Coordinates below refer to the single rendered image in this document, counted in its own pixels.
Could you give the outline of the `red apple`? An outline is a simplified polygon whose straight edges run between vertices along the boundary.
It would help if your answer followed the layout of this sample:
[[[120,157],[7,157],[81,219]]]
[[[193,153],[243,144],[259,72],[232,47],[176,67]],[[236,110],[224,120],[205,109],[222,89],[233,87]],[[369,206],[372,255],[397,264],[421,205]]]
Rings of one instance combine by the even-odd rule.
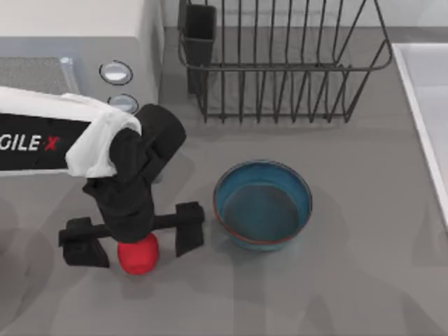
[[[158,263],[159,244],[157,237],[150,233],[135,243],[118,243],[118,262],[121,268],[131,275],[151,272]]]

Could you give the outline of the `blue bowl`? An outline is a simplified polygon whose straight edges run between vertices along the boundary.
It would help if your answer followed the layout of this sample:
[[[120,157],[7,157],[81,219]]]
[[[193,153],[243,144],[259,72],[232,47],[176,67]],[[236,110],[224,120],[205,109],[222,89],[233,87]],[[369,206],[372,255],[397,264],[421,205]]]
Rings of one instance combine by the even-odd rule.
[[[236,245],[275,251],[305,228],[314,200],[309,184],[288,165],[249,160],[218,179],[212,204],[216,220]]]

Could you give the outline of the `small silver microwave knob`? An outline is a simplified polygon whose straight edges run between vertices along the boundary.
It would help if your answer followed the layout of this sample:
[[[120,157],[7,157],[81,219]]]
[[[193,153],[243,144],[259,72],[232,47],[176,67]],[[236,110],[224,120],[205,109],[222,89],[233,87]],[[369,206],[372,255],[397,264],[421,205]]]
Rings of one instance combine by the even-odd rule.
[[[134,114],[139,110],[138,101],[128,94],[119,94],[109,97],[107,104],[130,114]]]

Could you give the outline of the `large silver microwave knob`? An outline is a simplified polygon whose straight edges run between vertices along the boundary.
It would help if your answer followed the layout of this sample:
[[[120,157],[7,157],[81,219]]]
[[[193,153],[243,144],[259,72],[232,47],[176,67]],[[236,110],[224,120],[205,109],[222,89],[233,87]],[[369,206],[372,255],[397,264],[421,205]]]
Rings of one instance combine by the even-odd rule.
[[[104,82],[115,86],[126,85],[134,77],[131,67],[118,60],[101,64],[99,66],[99,75]]]

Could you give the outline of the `grey microwave door window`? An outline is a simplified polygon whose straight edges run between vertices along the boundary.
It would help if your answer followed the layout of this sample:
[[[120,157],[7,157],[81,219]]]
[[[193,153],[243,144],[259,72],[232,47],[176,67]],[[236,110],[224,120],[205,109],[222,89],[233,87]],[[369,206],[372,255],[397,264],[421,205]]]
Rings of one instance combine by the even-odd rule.
[[[52,95],[69,92],[60,61],[51,57],[0,57],[0,86]]]

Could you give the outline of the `pale microwave oven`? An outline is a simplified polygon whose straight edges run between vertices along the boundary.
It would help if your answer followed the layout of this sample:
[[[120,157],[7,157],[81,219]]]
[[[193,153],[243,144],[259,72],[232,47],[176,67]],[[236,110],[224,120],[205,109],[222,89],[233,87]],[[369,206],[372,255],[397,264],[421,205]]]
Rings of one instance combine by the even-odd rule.
[[[0,37],[0,57],[70,57],[78,94],[48,94],[0,86],[0,177],[68,174],[89,179],[127,174],[144,126],[139,112],[159,102],[163,35]],[[110,85],[99,66],[118,60],[132,81]],[[109,97],[133,96],[139,110],[126,113]]]

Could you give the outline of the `black cutlery holder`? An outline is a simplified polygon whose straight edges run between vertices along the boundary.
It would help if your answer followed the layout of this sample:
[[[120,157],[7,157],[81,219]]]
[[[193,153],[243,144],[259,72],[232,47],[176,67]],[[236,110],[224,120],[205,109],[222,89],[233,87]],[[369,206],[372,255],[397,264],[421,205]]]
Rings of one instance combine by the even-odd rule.
[[[185,54],[188,93],[202,96],[216,40],[216,7],[179,0],[178,29]]]

